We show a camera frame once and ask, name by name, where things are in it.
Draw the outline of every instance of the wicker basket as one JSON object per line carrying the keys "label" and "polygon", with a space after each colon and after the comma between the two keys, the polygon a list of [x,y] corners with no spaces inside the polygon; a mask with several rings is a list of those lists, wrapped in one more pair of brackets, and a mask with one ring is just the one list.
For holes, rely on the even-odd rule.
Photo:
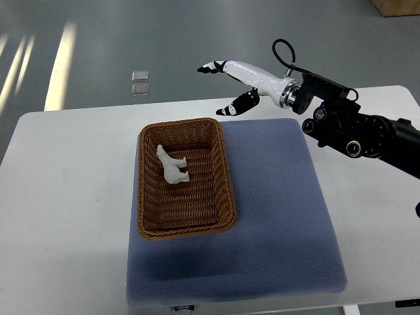
{"label": "wicker basket", "polygon": [[[161,144],[175,159],[187,160],[190,182],[168,184],[156,156]],[[171,240],[229,230],[236,221],[226,147],[212,118],[146,126],[138,155],[138,231],[147,240]]]}

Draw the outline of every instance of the blue cushion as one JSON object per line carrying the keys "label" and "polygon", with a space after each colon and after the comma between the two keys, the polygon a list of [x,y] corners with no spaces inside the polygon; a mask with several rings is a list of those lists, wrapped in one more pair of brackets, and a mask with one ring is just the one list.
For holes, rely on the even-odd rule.
{"label": "blue cushion", "polygon": [[141,238],[136,157],[128,303],[194,305],[344,290],[337,239],[297,121],[227,121],[222,128],[238,209],[225,233]]}

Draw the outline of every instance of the robotic hand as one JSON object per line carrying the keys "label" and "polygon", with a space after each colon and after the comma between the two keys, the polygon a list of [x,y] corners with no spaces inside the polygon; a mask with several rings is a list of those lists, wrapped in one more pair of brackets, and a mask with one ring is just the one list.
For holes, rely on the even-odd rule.
{"label": "robotic hand", "polygon": [[218,110],[217,115],[237,116],[252,109],[259,103],[259,95],[269,95],[275,105],[289,108],[293,103],[293,91],[299,84],[288,75],[278,78],[252,64],[238,61],[214,61],[198,68],[198,72],[215,74],[226,72],[230,77],[252,87],[251,91],[239,96],[231,105]]}
{"label": "robotic hand", "polygon": [[[287,64],[280,58],[275,49],[277,43],[284,43],[290,48],[292,63]],[[357,91],[296,67],[295,51],[284,39],[277,39],[272,50],[288,69],[282,78],[237,61],[214,61],[198,68],[198,72],[205,74],[226,72],[252,88],[224,109],[217,110],[216,114],[243,114],[259,103],[259,95],[268,95],[275,105],[285,109],[292,107],[300,115],[317,96],[323,102],[315,109],[313,118],[303,122],[302,129],[318,140],[319,147],[330,146],[350,158],[379,158],[420,179],[420,131],[409,120],[400,118],[393,121],[383,116],[359,113]],[[302,85],[290,78],[293,70],[302,73]],[[350,91],[356,93],[356,99],[347,98]]]}

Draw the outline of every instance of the toy animal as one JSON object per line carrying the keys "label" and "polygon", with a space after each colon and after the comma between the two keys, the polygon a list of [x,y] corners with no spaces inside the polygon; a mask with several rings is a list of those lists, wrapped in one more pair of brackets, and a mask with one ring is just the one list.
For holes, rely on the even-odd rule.
{"label": "toy animal", "polygon": [[167,155],[162,145],[157,146],[156,155],[162,162],[165,180],[169,184],[178,184],[179,182],[189,182],[188,172],[182,173],[179,168],[186,167],[186,158],[173,159]]}

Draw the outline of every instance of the floor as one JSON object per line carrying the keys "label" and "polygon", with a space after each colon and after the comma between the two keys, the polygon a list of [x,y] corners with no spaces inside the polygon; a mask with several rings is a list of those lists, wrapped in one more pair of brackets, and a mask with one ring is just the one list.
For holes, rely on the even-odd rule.
{"label": "floor", "polygon": [[[0,0],[0,161],[28,112],[239,96],[248,88],[196,69],[241,60],[281,76],[271,52],[279,37],[298,66],[348,87],[403,85],[420,103],[420,16],[383,18],[370,0]],[[135,70],[149,71],[146,96],[131,96]]]}

